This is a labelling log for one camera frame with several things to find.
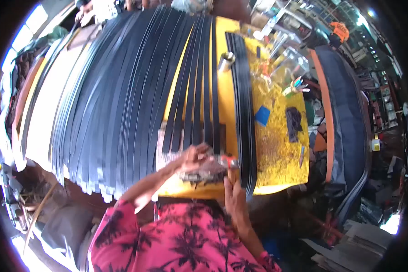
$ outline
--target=hand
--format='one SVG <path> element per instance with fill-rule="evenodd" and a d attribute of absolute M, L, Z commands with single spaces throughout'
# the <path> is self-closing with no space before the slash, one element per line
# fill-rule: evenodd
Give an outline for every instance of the hand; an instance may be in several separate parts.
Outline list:
<path fill-rule="evenodd" d="M 197 170 L 204 162 L 210 159 L 206 154 L 209 148 L 206 143 L 202 143 L 197 146 L 190 146 L 187 150 L 183 151 L 176 160 L 179 163 L 178 171 L 191 172 Z"/>
<path fill-rule="evenodd" d="M 228 170 L 228 177 L 224 177 L 223 185 L 225 187 L 225 209 L 231 216 L 234 226 L 239 232 L 245 232 L 251 229 L 251 222 L 246 205 L 246 192 L 240 186 L 232 170 Z"/>
<path fill-rule="evenodd" d="M 77 12 L 77 14 L 76 14 L 76 22 L 77 22 L 77 21 L 80 21 L 80 20 L 83 18 L 84 15 L 85 15 L 85 13 L 83 12 L 83 10 L 80 10 L 79 12 Z"/>

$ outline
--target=pink shirt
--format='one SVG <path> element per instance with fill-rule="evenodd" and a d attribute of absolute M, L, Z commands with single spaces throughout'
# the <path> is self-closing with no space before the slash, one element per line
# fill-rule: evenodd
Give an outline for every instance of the pink shirt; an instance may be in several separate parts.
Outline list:
<path fill-rule="evenodd" d="M 90 245 L 95 272 L 280 272 L 265 251 L 254 259 L 204 204 L 163 206 L 160 219 L 140 227 L 134 206 L 109 208 Z"/>

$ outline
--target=yellow workbench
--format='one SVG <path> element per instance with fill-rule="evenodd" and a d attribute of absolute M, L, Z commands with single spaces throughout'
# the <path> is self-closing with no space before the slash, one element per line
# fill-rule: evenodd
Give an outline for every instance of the yellow workbench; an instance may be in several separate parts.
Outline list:
<path fill-rule="evenodd" d="M 217 17 L 216 19 L 216 55 L 217 60 L 222 53 L 228 51 L 225 32 L 238 32 L 239 22 Z M 257 46 L 261 47 L 261 57 L 266 58 L 265 47 L 257 40 L 245 38 L 247 49 L 251 51 L 250 65 L 253 65 Z M 174 77 L 171 93 L 166 105 L 164 120 L 168 119 L 169 109 L 174 94 L 175 83 L 179 67 Z M 226 126 L 226 152 L 238 156 L 236 121 L 234 114 L 234 88 L 231 71 L 218 73 L 218 101 L 219 121 Z M 255 124 L 255 138 L 257 149 L 257 182 L 254 194 L 271 194 L 284 190 L 290 186 L 303 184 L 308 181 L 309 141 L 305 104 L 302 94 L 294 94 L 289 98 L 281 95 L 281 89 L 275 85 L 269 93 L 263 94 L 260 83 L 251 81 L 253 91 L 254 112 L 261 105 L 271 110 L 266 127 Z M 302 132 L 298 133 L 299 142 L 289 143 L 285 117 L 287 107 L 296 107 L 302 115 Z M 303 163 L 300 167 L 301 148 L 305 147 Z M 213 199 L 223 197 L 223 184 L 192 185 L 172 177 L 158 191 L 161 196 Z"/>
<path fill-rule="evenodd" d="M 239 22 L 217 17 L 216 19 L 216 47 L 217 60 L 222 53 L 227 52 L 227 43 L 225 40 L 225 32 L 238 32 Z M 266 58 L 267 50 L 254 39 L 245 38 L 245 44 L 250 54 L 250 67 L 257 64 L 258 59 L 255 57 L 257 46 L 261 47 L 261 57 Z M 54 115 L 57 105 L 60 100 L 62 90 L 70 90 L 73 82 L 78 76 L 78 71 L 84 65 L 87 45 L 82 51 L 82 55 L 78 58 L 73 72 L 70 74 L 72 65 L 79 56 L 82 45 L 77 45 L 70 50 L 63 50 L 54 65 L 51 67 L 48 75 L 44 80 L 44 84 L 38 95 L 38 99 L 33 108 L 32 118 L 27 136 L 26 156 L 37 162 L 43 169 L 52 171 L 51 162 L 49 161 L 49 142 L 51 129 L 54 123 Z M 209 56 L 212 56 L 211 46 L 209 48 Z M 177 82 L 180 59 L 176 75 L 171 86 L 170 96 L 166 105 L 164 120 L 167 120 L 172 95 L 174 94 L 175 84 Z M 39 68 L 35 80 L 33 81 L 30 90 L 24 113 L 22 117 L 22 128 L 24 127 L 25 117 L 27 115 L 28 104 L 33 95 L 36 82 L 44 68 L 44 61 Z M 308 128 L 307 119 L 305 117 L 305 105 L 301 94 L 292 95 L 290 98 L 285 98 L 281 95 L 281 90 L 278 86 L 266 94 L 260 91 L 260 83 L 251 80 L 253 91 L 254 112 L 261 105 L 271 110 L 269 120 L 266 127 L 255 124 L 256 149 L 257 149 L 257 183 L 254 194 L 271 194 L 292 185 L 306 183 L 308 181 Z M 238 157 L 238 145 L 236 136 L 236 121 L 234 114 L 234 88 L 232 82 L 231 71 L 218 73 L 218 101 L 219 101 L 219 120 L 225 124 L 226 132 L 226 152 Z M 302 114 L 302 129 L 303 132 L 298 133 L 299 143 L 288 142 L 288 131 L 285 118 L 285 108 L 296 107 Z M 203 106 L 201 106 L 201 119 L 203 118 Z M 302 166 L 299 167 L 299 156 L 301 155 L 301 147 L 305 146 L 304 158 Z M 64 168 L 64 175 L 68 178 L 68 171 Z M 198 184 L 191 185 L 187 182 L 182 182 L 176 177 L 168 180 L 159 190 L 161 196 L 185 197 L 195 199 L 214 199 L 223 197 L 223 184 Z"/>

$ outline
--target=black leather bundle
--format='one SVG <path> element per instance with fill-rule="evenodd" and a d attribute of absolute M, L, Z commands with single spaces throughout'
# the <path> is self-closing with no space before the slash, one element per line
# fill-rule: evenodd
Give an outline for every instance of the black leather bundle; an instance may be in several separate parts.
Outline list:
<path fill-rule="evenodd" d="M 64 89 L 56 110 L 49 154 L 53 173 L 62 184 L 65 169 L 84 192 L 100 192 L 109 201 L 155 170 L 158 130 L 186 46 L 171 107 L 174 110 L 168 118 L 169 140 L 173 149 L 179 149 L 186 90 L 193 93 L 196 85 L 195 93 L 201 94 L 203 77 L 204 109 L 208 114 L 211 111 L 208 62 L 212 20 L 214 28 L 212 17 L 157 8 L 122 13 L 107 21 L 90 45 L 86 65 L 73 88 Z M 212 77 L 213 92 L 217 92 L 216 76 Z M 192 111 L 194 102 L 201 105 L 193 98 L 187 95 L 186 112 Z M 217 101 L 213 95 L 212 111 L 216 113 Z M 184 148 L 202 141 L 199 115 L 194 116 L 198 122 L 192 122 L 191 114 L 186 116 L 185 130 L 189 132 Z M 219 137 L 215 141 L 212 134 L 219 134 L 218 124 L 212 129 L 210 116 L 204 120 L 204 139 L 209 143 L 219 144 Z"/>
<path fill-rule="evenodd" d="M 228 50 L 236 56 L 231 72 L 234 85 L 234 108 L 240 162 L 240 183 L 247 198 L 252 197 L 257 181 L 255 121 L 248 55 L 245 41 L 237 34 L 225 32 Z"/>

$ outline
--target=blue square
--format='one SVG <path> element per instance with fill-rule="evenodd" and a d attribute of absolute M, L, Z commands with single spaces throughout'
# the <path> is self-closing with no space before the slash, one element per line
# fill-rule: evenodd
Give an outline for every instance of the blue square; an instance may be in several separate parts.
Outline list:
<path fill-rule="evenodd" d="M 265 127 L 267 124 L 267 121 L 269 120 L 270 114 L 271 114 L 271 111 L 268 108 L 261 106 L 258 109 L 257 113 L 255 114 L 255 120 L 259 124 L 261 124 L 263 127 Z"/>

